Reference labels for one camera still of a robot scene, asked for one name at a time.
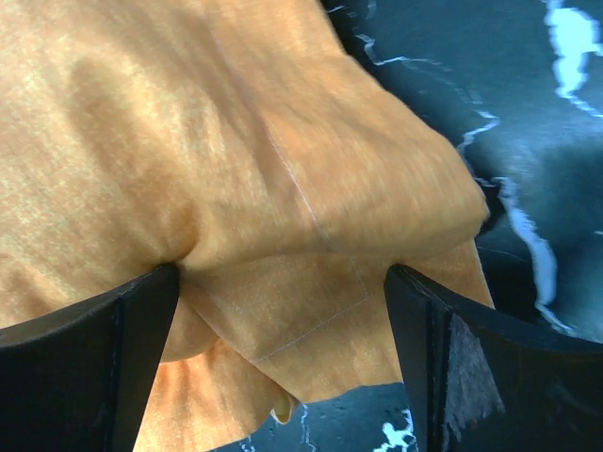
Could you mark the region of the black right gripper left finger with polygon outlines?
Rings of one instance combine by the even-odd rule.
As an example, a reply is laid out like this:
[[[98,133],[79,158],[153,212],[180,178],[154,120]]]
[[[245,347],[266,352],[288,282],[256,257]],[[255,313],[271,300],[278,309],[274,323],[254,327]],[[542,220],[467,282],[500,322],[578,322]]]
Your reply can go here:
[[[178,297],[164,265],[2,329],[2,450],[133,450]]]

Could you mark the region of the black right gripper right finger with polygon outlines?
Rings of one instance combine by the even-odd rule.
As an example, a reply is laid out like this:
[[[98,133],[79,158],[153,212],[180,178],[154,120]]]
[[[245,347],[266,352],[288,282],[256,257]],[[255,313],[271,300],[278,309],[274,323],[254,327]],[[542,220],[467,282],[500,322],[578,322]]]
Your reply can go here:
[[[384,293],[421,451],[598,451],[602,346],[505,315],[415,270]]]

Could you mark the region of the white pillow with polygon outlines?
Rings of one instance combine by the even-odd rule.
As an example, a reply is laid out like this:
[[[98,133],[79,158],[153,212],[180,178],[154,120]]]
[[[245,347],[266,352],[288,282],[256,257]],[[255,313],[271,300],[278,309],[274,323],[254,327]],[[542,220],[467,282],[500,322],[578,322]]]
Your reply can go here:
[[[293,395],[284,392],[277,397],[270,411],[270,416],[278,424],[287,424],[299,407],[300,401]]]

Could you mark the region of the orange cartoon print pillowcase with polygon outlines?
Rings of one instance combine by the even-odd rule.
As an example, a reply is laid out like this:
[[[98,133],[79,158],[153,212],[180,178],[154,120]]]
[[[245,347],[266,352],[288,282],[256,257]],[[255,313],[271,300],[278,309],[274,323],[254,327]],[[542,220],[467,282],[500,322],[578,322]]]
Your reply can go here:
[[[139,451],[400,380],[387,269],[490,305],[487,214],[317,1],[1,5],[1,323],[178,265]]]

